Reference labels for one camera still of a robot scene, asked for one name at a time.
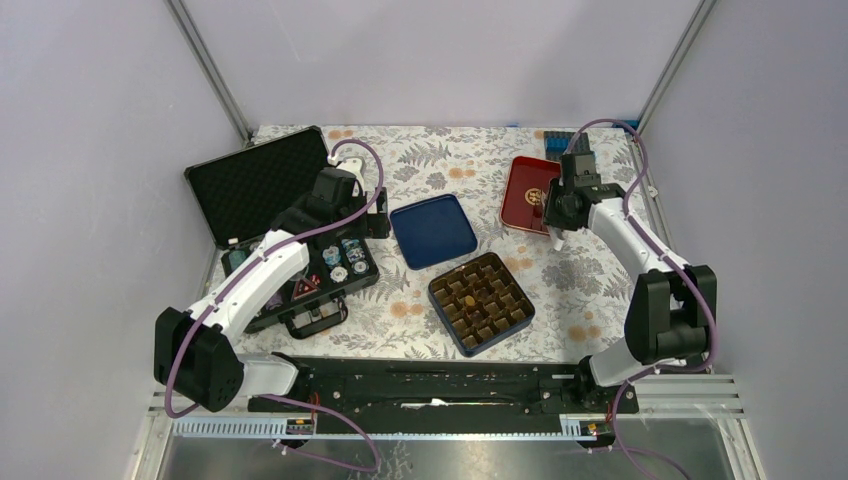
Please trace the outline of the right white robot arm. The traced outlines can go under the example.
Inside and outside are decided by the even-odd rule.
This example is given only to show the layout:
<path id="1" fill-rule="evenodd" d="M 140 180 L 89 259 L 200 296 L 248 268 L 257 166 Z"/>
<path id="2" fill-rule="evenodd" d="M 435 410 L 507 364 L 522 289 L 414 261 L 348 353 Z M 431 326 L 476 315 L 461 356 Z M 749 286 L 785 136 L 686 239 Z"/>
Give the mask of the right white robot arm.
<path id="1" fill-rule="evenodd" d="M 583 358 L 574 375 L 572 399 L 597 412 L 627 381 L 663 368 L 683 371 L 687 359 L 714 353 L 717 277 L 706 265 L 689 264 L 649 231 L 632 213 L 627 192 L 602 181 L 593 153 L 565 153 L 560 167 L 542 213 L 554 249 L 563 249 L 567 233 L 588 230 L 634 282 L 622 339 Z"/>

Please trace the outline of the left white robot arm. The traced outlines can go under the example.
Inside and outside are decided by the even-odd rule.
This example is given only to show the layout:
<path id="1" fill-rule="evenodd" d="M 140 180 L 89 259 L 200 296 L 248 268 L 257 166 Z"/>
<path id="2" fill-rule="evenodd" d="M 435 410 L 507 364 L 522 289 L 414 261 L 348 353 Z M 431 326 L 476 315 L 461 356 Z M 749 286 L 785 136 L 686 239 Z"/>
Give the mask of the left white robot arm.
<path id="1" fill-rule="evenodd" d="M 347 295 L 379 277 L 365 243 L 389 233 L 385 176 L 373 194 L 345 164 L 323 169 L 311 192 L 284 211 L 225 280 L 185 310 L 155 323 L 154 377 L 173 418 L 217 412 L 239 397 L 272 398 L 288 411 L 309 401 L 301 366 L 279 353 L 238 353 L 257 317 L 281 316 L 292 336 L 345 320 Z"/>

